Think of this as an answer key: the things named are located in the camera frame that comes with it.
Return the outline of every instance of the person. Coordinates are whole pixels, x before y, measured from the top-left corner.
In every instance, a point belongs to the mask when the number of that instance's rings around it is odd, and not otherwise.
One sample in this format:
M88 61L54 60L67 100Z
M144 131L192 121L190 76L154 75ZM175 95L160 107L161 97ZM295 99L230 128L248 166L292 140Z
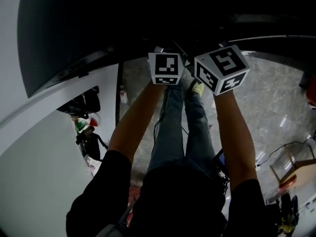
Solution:
M214 96L230 177L226 224L221 213L224 186L212 163L215 153L201 103L204 84L195 81L186 94L182 84L146 86L115 128L98 173L73 202L67 214L68 236L97 236L125 213L134 154L163 91L156 143L124 235L273 236L257 180L254 144L232 90ZM181 127L184 101L189 128L186 154ZM96 209L93 217L87 217L91 211L86 203L91 201Z

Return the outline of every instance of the yellow shoe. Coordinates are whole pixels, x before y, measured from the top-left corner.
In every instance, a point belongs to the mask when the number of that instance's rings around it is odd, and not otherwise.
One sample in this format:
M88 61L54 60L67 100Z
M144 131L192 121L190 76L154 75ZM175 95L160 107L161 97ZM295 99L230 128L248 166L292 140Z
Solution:
M204 83L199 84L198 82L196 82L192 88L192 92L199 94L200 97L202 97L204 90L205 90Z

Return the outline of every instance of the white cube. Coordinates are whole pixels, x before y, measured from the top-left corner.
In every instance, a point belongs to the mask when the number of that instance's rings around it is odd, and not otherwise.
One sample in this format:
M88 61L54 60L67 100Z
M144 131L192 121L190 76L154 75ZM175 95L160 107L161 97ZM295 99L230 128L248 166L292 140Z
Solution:
M184 66L178 53L148 53L154 84L178 84Z
M249 72L249 66L237 45L199 55L194 60L195 77L215 95L240 86Z

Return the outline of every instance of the jeans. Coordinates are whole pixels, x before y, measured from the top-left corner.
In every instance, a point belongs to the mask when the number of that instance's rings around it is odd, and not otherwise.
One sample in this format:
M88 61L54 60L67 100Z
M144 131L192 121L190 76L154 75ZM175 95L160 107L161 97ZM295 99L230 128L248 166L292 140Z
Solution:
M215 157L215 152L205 110L200 100L197 93L192 93L185 99L189 136L184 155L181 127L184 101L182 85L171 85L166 89L160 114L163 117L159 123L156 144L147 172L161 166L183 165L212 176L211 160Z

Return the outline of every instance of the gray marble floor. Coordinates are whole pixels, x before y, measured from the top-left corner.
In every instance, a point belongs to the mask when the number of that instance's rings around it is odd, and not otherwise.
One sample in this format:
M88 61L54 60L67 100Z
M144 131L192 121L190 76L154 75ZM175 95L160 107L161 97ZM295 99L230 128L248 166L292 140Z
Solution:
M314 134L316 129L316 113L312 112L306 103L305 93L298 86L302 72L294 68L245 56L251 70L243 85L234 90L239 108L251 132L256 157L259 163L278 147L292 141L304 141ZM123 69L123 84L127 90L128 103L120 105L120 117L135 101L145 85L150 81L149 64L146 58L126 62ZM211 138L215 152L222 146L217 122L217 113L213 94L206 89L203 95L204 108L208 122L212 125ZM150 160L154 139L154 125L158 121L162 97L155 114L146 130L144 138L135 154L132 167L131 182L141 185ZM182 126L188 131L187 119L182 114ZM183 132L184 150L187 135ZM287 150L296 159L310 157L306 145L291 145ZM273 154L270 159L257 171L262 193L265 199L277 194L277 181L269 165L274 164L278 174L284 172L286 159L280 157L284 148ZM229 199L223 213L228 214Z

